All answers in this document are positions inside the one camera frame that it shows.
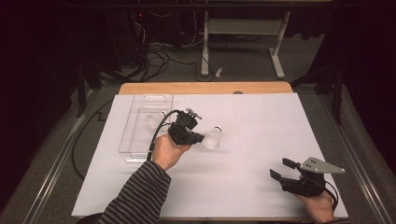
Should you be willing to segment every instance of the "transparent plastic box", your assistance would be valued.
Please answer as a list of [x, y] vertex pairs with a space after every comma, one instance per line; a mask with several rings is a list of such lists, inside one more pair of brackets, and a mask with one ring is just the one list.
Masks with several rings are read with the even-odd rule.
[[127, 162], [144, 162], [157, 127], [149, 126], [150, 118], [162, 117], [172, 110], [173, 95], [135, 95], [131, 105], [119, 153]]

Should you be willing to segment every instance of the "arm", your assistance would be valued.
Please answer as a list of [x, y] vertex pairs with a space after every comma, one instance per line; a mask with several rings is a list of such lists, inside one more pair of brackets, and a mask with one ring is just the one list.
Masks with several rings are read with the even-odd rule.
[[168, 134], [158, 137], [152, 161], [131, 175], [97, 223], [157, 223], [171, 183], [165, 171], [190, 147], [177, 146]]

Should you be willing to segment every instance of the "hand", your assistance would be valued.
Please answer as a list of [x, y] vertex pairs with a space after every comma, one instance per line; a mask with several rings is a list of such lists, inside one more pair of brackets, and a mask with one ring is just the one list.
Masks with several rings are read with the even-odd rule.
[[155, 139], [152, 161], [160, 165], [165, 171], [173, 167], [181, 155], [191, 146], [178, 146], [169, 134], [163, 134]]
[[317, 197], [305, 197], [297, 194], [294, 196], [304, 203], [306, 211], [316, 223], [334, 221], [332, 196], [328, 192], [323, 191]]

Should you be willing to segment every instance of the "white paper sheet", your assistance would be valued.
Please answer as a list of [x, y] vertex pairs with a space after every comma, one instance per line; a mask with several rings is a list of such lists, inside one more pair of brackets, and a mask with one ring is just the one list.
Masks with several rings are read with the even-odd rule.
[[[103, 212], [140, 166], [119, 153], [132, 101], [132, 95], [116, 96], [73, 216]], [[324, 160], [297, 94], [174, 95], [173, 109], [187, 107], [203, 117], [195, 132], [221, 126], [220, 147], [196, 144], [168, 171], [172, 183], [161, 217], [307, 217], [303, 204], [269, 176], [273, 169], [298, 178], [282, 158]], [[331, 175], [325, 178], [334, 184]], [[341, 199], [335, 215], [347, 217]]]

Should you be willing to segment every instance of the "striped shirt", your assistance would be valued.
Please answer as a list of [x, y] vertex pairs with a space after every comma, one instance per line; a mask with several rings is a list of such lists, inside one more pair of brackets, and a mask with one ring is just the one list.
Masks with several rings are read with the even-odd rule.
[[97, 223], [157, 223], [171, 177], [153, 161], [145, 161], [111, 201]]

